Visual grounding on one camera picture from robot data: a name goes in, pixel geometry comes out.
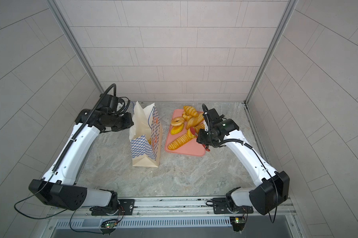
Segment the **red tongs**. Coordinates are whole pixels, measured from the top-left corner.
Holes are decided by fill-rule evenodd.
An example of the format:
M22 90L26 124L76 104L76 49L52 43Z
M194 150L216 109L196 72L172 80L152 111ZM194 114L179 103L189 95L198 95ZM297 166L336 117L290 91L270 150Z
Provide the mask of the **red tongs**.
M193 135L193 138L198 138L198 133L196 132L194 127L191 127L189 130L190 130L190 133ZM203 145L203 147L205 148L205 151L210 152L208 145Z

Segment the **checkered paper bag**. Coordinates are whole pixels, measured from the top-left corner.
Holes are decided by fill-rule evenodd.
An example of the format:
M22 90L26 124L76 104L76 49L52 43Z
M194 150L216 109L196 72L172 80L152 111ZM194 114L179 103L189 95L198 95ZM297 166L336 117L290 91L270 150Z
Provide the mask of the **checkered paper bag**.
M157 168L160 165L163 129L155 104L143 108L139 102L133 108L134 125L129 131L132 165Z

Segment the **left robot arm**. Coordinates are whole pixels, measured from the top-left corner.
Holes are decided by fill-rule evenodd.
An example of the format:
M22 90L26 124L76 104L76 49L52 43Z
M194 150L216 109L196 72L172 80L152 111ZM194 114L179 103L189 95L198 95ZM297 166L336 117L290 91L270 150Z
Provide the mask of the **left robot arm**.
M59 157L42 179L30 182L29 190L45 205L72 211L90 207L94 215L116 213L119 201L115 191L76 186L76 181L98 135L105 132L106 128L117 132L132 125L129 112L111 115L101 110L83 109Z

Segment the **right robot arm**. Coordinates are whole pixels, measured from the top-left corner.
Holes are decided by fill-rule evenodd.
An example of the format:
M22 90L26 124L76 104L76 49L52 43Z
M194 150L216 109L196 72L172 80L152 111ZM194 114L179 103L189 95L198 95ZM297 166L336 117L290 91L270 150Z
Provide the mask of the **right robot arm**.
M290 177L284 171L278 172L269 165L256 150L248 144L236 123L227 119L217 124L209 124L195 133L196 141L206 148L212 146L229 148L247 169L256 188L246 192L242 188L227 193L227 206L234 211L245 205L249 199L251 205L262 215L276 210L278 205L288 199Z

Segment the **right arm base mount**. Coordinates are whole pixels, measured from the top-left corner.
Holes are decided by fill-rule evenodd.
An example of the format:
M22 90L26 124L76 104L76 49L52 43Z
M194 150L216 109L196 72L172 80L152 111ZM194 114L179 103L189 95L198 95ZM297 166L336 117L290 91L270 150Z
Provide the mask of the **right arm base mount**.
M252 206L241 206L229 208L225 197L211 198L206 201L206 205L213 208L214 214L253 214Z

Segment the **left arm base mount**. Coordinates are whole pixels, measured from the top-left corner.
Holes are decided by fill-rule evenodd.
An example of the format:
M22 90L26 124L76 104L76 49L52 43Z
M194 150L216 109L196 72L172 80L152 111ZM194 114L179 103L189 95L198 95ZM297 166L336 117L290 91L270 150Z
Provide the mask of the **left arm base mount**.
M94 206L89 210L92 216L129 216L132 215L135 199L119 199L116 205L111 201L106 207Z

